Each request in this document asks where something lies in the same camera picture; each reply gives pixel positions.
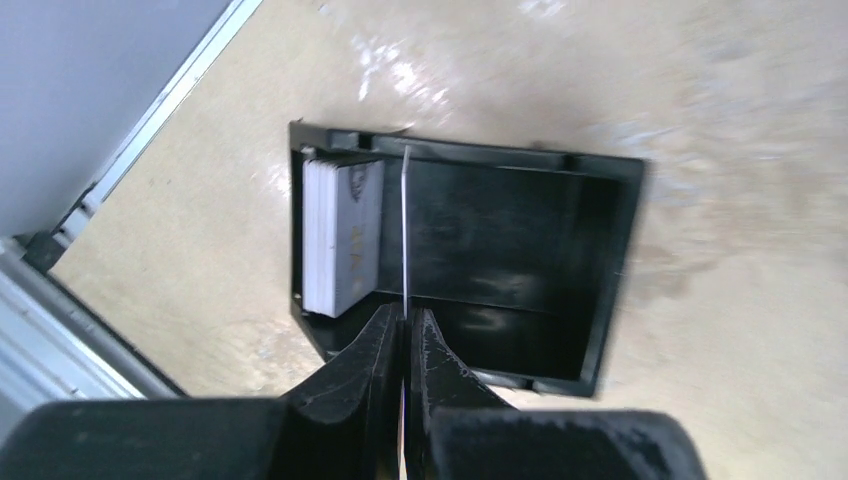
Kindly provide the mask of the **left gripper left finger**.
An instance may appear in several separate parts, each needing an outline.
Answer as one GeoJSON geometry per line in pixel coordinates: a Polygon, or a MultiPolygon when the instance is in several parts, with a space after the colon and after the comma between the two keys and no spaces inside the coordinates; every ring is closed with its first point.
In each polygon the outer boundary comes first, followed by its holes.
{"type": "Polygon", "coordinates": [[[398,304],[280,397],[64,401],[1,447],[5,479],[395,479],[398,304]]]}

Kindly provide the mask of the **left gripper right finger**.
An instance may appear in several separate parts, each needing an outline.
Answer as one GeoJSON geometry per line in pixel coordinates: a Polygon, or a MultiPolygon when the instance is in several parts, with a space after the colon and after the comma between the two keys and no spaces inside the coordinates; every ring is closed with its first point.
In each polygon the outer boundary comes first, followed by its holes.
{"type": "Polygon", "coordinates": [[[429,309],[407,325],[410,479],[703,479],[672,417],[645,410],[519,410],[447,346],[429,309]]]}

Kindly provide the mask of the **thin white credit card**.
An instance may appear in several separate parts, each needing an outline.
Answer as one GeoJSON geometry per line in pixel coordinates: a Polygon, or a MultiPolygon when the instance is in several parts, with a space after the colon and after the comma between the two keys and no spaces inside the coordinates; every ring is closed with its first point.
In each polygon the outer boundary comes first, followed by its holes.
{"type": "Polygon", "coordinates": [[[402,300],[404,319],[410,318],[410,266],[409,266],[409,221],[408,221],[408,172],[411,160],[411,146],[404,148],[400,174],[401,228],[402,228],[402,300]]]}

